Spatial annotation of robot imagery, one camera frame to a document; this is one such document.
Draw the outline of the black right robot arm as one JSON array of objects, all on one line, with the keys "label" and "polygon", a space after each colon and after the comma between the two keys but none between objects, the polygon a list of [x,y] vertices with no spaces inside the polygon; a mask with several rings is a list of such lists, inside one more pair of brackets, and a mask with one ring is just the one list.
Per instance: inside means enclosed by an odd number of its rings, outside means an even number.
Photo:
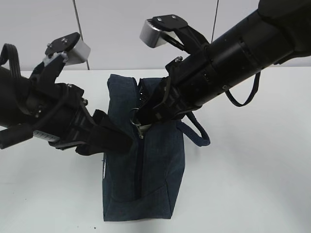
[{"label": "black right robot arm", "polygon": [[213,42],[176,15],[145,21],[141,40],[185,51],[134,114],[140,125],[180,119],[270,65],[311,54],[311,3],[261,0],[258,8]]}]

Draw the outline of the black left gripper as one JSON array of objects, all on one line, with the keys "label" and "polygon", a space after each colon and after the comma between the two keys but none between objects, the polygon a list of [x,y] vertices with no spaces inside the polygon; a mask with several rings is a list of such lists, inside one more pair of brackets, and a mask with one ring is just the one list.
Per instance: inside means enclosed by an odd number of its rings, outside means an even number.
[{"label": "black left gripper", "polygon": [[93,116],[88,112],[83,98],[84,90],[69,84],[69,98],[53,116],[49,129],[56,139],[48,144],[58,150],[74,148],[80,155],[94,155],[102,152],[127,153],[133,140],[112,123],[109,116],[96,109]]}]

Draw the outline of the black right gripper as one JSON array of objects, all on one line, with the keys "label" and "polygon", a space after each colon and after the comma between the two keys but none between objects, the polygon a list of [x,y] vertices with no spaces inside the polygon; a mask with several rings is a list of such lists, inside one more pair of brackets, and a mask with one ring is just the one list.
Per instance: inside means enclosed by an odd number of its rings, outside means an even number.
[{"label": "black right gripper", "polygon": [[168,63],[168,77],[160,84],[153,90],[145,85],[139,88],[138,123],[164,123],[200,109],[209,101],[208,65],[206,57],[177,57]]}]

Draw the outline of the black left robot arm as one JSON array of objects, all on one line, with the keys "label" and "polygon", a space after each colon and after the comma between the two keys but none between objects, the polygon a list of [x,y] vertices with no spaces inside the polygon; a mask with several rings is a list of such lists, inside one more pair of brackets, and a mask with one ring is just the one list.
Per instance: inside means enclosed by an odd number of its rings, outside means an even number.
[{"label": "black left robot arm", "polygon": [[84,90],[55,80],[20,77],[0,69],[0,148],[38,137],[58,150],[74,148],[84,156],[101,152],[128,152],[132,138],[109,116],[88,112]]}]

